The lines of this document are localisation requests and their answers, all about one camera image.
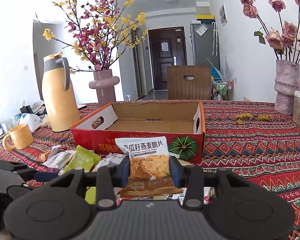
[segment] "refrigerator handle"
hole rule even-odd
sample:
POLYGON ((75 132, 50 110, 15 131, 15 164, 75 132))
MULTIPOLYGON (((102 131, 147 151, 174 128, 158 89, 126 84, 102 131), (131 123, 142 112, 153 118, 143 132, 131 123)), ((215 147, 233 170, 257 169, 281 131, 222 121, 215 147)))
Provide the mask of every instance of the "refrigerator handle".
POLYGON ((190 31, 191 31, 191 45, 192 45, 193 65, 197 65, 197 57, 196 57, 195 42, 194 42, 193 23, 190 23, 190 31))

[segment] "doorway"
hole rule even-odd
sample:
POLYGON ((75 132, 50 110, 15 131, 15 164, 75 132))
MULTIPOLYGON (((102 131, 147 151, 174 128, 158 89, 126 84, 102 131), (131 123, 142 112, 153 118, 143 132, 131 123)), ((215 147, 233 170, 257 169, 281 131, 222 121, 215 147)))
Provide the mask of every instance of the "doorway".
POLYGON ((154 90, 167 90, 167 67, 186 65, 184 28, 149 31, 154 90))

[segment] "refrigerator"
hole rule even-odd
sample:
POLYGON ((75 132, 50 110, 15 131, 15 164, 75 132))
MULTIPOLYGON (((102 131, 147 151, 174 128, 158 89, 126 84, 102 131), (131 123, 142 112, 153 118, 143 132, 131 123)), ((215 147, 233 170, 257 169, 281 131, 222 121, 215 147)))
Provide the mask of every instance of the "refrigerator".
POLYGON ((218 70, 220 70, 219 51, 217 53, 217 48, 219 46, 216 46, 217 39, 215 39, 214 54, 212 55, 214 26, 212 24, 206 24, 208 29, 202 35, 196 31, 200 28, 200 26, 200 23, 190 24, 193 65, 211 66, 212 63, 218 70))

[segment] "green pumpkin picture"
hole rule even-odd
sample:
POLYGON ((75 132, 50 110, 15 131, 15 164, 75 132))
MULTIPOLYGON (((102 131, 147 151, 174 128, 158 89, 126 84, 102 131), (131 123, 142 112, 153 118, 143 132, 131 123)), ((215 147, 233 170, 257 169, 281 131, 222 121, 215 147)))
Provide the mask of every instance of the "green pumpkin picture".
POLYGON ((168 146, 169 152, 180 155, 180 160, 191 160, 198 151, 198 142, 189 136, 174 138, 168 146))

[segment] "lavender vase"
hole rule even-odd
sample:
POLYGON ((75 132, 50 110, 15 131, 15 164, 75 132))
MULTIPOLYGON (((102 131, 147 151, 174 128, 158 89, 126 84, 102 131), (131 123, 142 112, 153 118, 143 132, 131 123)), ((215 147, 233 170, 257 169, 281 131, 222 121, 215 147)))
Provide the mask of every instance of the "lavender vase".
POLYGON ((113 77, 111 69, 95 71, 93 75, 95 80, 89 83, 89 87, 97 90, 99 106, 116 102, 114 85, 120 82, 119 77, 113 77))
POLYGON ((299 64, 277 60, 274 89, 278 92, 274 109, 281 114, 293 115, 294 92, 299 89, 299 64))

